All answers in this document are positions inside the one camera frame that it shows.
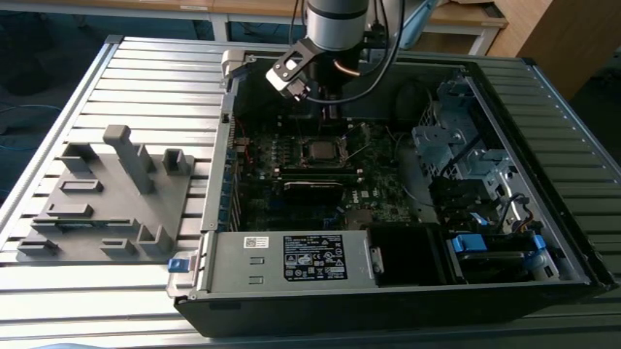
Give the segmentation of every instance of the slotted metal surface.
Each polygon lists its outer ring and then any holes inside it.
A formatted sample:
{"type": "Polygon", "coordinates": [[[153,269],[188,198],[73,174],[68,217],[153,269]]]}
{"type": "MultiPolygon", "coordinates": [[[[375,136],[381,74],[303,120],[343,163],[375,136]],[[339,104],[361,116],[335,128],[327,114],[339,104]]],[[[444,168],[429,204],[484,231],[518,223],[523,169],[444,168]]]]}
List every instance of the slotted metal surface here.
{"type": "MultiPolygon", "coordinates": [[[[535,334],[538,337],[520,337],[531,338],[530,342],[520,343],[539,343],[540,336],[548,335],[555,336],[556,345],[563,345],[563,341],[568,344],[578,338],[576,333],[598,336],[604,332],[612,338],[614,331],[621,329],[621,290],[582,305],[551,307],[510,324],[416,332],[210,340],[194,332],[172,307],[164,292],[168,277],[162,265],[14,264],[15,245],[28,234],[32,216],[41,210],[64,170],[53,155],[66,141],[94,142],[97,152],[110,153],[112,149],[100,141],[108,124],[126,124],[133,129],[132,141],[145,143],[149,153],[161,153],[173,145],[196,157],[178,248],[196,246],[218,98],[224,93],[218,85],[218,63],[221,53],[229,48],[284,49],[277,45],[124,38],[120,44],[106,44],[101,50],[60,116],[65,121],[58,124],[53,142],[50,139],[48,149],[37,152],[40,168],[28,169],[32,174],[21,182],[22,188],[9,196],[13,202],[5,205],[7,208],[2,207],[3,213],[7,209],[10,212],[1,221],[0,232],[0,263],[6,267],[0,268],[0,348],[32,348],[60,342],[114,348],[265,343],[267,346],[313,346],[490,336],[494,339],[487,341],[494,347],[502,347],[515,336],[535,334]]],[[[450,55],[405,55],[463,60],[450,55]]],[[[615,183],[612,164],[538,72],[516,59],[482,57],[475,61],[610,271],[621,274],[621,211],[616,209],[621,187],[615,183]]]]}

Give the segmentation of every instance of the wire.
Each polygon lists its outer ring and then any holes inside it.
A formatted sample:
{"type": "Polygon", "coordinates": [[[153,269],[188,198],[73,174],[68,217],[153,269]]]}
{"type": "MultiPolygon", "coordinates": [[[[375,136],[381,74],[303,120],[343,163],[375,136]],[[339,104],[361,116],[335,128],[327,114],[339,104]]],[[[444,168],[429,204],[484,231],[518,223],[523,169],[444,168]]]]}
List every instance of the wire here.
{"type": "Polygon", "coordinates": [[[343,72],[348,76],[352,76],[353,78],[357,78],[361,75],[359,71],[355,71],[353,69],[348,69],[344,65],[341,65],[337,60],[333,60],[333,67],[339,69],[340,72],[343,72]]]}
{"type": "Polygon", "coordinates": [[[367,88],[367,90],[359,93],[357,95],[343,98],[340,100],[317,100],[312,97],[307,97],[307,100],[317,104],[324,104],[324,105],[345,104],[345,103],[351,103],[355,100],[359,100],[361,97],[367,96],[372,92],[375,87],[379,85],[379,82],[381,81],[385,75],[385,72],[388,71],[388,67],[396,57],[396,52],[399,51],[399,42],[400,42],[400,37],[403,35],[404,15],[405,15],[405,0],[400,0],[399,2],[399,30],[396,31],[396,38],[395,38],[395,43],[392,44],[392,51],[389,52],[389,57],[385,60],[385,63],[383,65],[381,71],[379,72],[377,78],[375,79],[372,85],[367,88]]]}
{"type": "Polygon", "coordinates": [[[6,147],[3,145],[0,145],[0,149],[3,149],[5,151],[33,151],[38,147],[32,147],[32,148],[13,148],[13,147],[6,147]]]}
{"type": "Polygon", "coordinates": [[[396,159],[396,152],[399,151],[399,143],[400,143],[400,139],[403,138],[403,136],[405,136],[407,133],[403,133],[399,138],[396,138],[396,142],[395,142],[395,152],[392,154],[392,159],[396,159]]]}
{"type": "Polygon", "coordinates": [[[504,222],[504,219],[506,219],[506,214],[508,213],[508,208],[511,207],[511,203],[520,197],[526,197],[526,196],[522,193],[514,193],[508,197],[508,200],[506,201],[504,205],[502,206],[500,215],[499,215],[499,219],[498,219],[498,223],[496,223],[498,227],[495,228],[496,233],[502,232],[502,226],[503,226],[503,222],[504,222]]]}
{"type": "Polygon", "coordinates": [[[375,13],[375,23],[379,23],[377,19],[377,0],[372,0],[372,7],[373,7],[373,13],[375,13]]]}
{"type": "Polygon", "coordinates": [[[297,14],[299,4],[300,4],[300,0],[295,0],[295,6],[292,7],[291,24],[289,24],[289,46],[292,46],[292,27],[295,25],[295,16],[297,14]]]}
{"type": "Polygon", "coordinates": [[[272,36],[275,35],[275,32],[279,31],[279,29],[280,29],[280,25],[277,24],[277,25],[275,26],[273,31],[271,32],[271,35],[272,35],[272,36]]]}
{"type": "Polygon", "coordinates": [[[417,198],[416,198],[413,195],[411,195],[411,193],[407,191],[407,188],[405,188],[404,185],[400,185],[400,188],[403,188],[403,191],[405,192],[407,196],[408,196],[416,203],[419,203],[420,205],[428,206],[428,207],[431,207],[431,208],[435,208],[433,205],[425,204],[424,202],[421,202],[420,200],[417,200],[417,198]]]}
{"type": "Polygon", "coordinates": [[[442,171],[439,172],[439,177],[448,171],[448,169],[452,167],[454,164],[459,162],[462,157],[472,150],[474,146],[476,145],[478,141],[480,140],[480,135],[476,135],[475,138],[470,140],[470,142],[466,144],[466,146],[462,148],[462,150],[458,152],[455,157],[450,159],[450,161],[446,163],[444,167],[442,167],[442,171]]]}
{"type": "MultiPolygon", "coordinates": [[[[389,38],[389,30],[388,30],[388,16],[385,14],[385,7],[384,7],[384,2],[381,0],[375,0],[379,1],[379,7],[381,8],[381,19],[384,21],[384,39],[385,39],[385,45],[384,45],[384,57],[381,57],[381,60],[377,62],[377,64],[369,69],[368,71],[363,72],[360,76],[369,76],[375,71],[377,71],[379,67],[383,66],[385,59],[388,57],[388,38],[389,38]]],[[[377,12],[375,9],[375,21],[377,21],[377,12]]]]}
{"type": "Polygon", "coordinates": [[[385,132],[388,133],[388,136],[392,139],[392,142],[396,142],[395,136],[392,136],[392,133],[389,132],[389,128],[387,126],[385,126],[385,132]]]}
{"type": "Polygon", "coordinates": [[[0,113],[3,113],[5,111],[11,111],[13,109],[17,109],[17,108],[48,108],[48,109],[53,109],[54,111],[62,111],[61,108],[54,107],[53,105],[23,104],[23,105],[10,105],[10,107],[1,109],[0,113]]]}
{"type": "Polygon", "coordinates": [[[300,7],[300,16],[301,16],[301,27],[303,27],[303,35],[307,35],[307,23],[303,18],[303,10],[304,10],[305,0],[301,0],[301,7],[300,7]]]}
{"type": "MultiPolygon", "coordinates": [[[[377,23],[377,0],[373,0],[373,5],[375,5],[375,23],[377,23]]],[[[364,72],[360,72],[360,71],[355,71],[353,69],[349,69],[347,68],[345,66],[343,66],[340,64],[340,62],[337,60],[333,60],[333,66],[336,69],[339,69],[344,74],[349,75],[349,76],[353,76],[353,77],[359,77],[359,76],[369,76],[371,74],[375,73],[375,71],[377,71],[379,67],[381,67],[384,65],[384,62],[385,62],[385,59],[388,57],[388,37],[389,37],[389,30],[388,30],[388,16],[385,15],[385,8],[384,8],[384,3],[381,0],[379,0],[379,4],[380,4],[380,7],[381,7],[381,19],[384,21],[384,38],[385,38],[385,45],[384,45],[384,55],[381,57],[381,60],[377,62],[377,64],[375,64],[375,66],[372,67],[372,69],[369,69],[368,71],[364,71],[364,72]]]]}
{"type": "Polygon", "coordinates": [[[532,219],[534,219],[532,211],[527,209],[526,204],[522,204],[522,210],[526,212],[527,216],[526,216],[526,219],[522,221],[522,223],[516,226],[515,230],[512,231],[514,233],[523,231],[524,227],[528,225],[530,222],[532,222],[532,219]]]}

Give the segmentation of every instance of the wooden table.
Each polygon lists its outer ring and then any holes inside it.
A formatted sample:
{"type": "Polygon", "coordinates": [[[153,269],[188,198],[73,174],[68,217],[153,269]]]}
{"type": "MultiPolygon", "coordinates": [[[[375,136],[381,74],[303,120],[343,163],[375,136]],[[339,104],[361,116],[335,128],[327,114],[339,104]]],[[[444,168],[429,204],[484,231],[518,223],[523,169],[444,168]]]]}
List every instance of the wooden table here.
{"type": "MultiPolygon", "coordinates": [[[[214,41],[228,41],[229,22],[288,24],[293,3],[293,0],[0,0],[0,9],[208,20],[213,25],[214,41]]],[[[299,11],[296,23],[300,24],[299,11]]],[[[448,3],[435,9],[424,32],[475,36],[468,53],[484,55],[506,24],[503,18],[488,17],[478,5],[448,3]]]]}
{"type": "Polygon", "coordinates": [[[0,0],[0,10],[209,20],[214,0],[0,0]]]}
{"type": "MultiPolygon", "coordinates": [[[[214,40],[228,41],[228,22],[288,24],[293,4],[293,0],[213,0],[209,12],[214,40]]],[[[488,17],[478,5],[447,3],[431,14],[424,32],[475,36],[468,54],[484,55],[507,23],[504,18],[488,17]]]]}

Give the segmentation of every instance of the white sticker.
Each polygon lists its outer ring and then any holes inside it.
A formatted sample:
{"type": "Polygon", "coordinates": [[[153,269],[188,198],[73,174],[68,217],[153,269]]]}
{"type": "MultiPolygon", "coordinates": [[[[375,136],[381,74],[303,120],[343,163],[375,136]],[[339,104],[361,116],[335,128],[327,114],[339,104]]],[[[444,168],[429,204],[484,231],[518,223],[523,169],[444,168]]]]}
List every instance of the white sticker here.
{"type": "Polygon", "coordinates": [[[206,7],[204,6],[178,6],[181,9],[192,9],[194,11],[206,11],[206,7]]]}
{"type": "Polygon", "coordinates": [[[269,238],[267,236],[247,236],[243,238],[244,249],[267,249],[269,247],[269,238]]]}

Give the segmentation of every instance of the power supply label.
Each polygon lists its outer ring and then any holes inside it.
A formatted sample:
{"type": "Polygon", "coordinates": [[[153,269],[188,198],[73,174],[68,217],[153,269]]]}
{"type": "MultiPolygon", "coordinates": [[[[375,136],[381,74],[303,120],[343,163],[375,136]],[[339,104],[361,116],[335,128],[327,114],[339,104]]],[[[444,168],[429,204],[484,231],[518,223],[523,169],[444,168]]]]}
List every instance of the power supply label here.
{"type": "Polygon", "coordinates": [[[347,279],[341,235],[284,236],[283,239],[287,281],[347,279]]]}

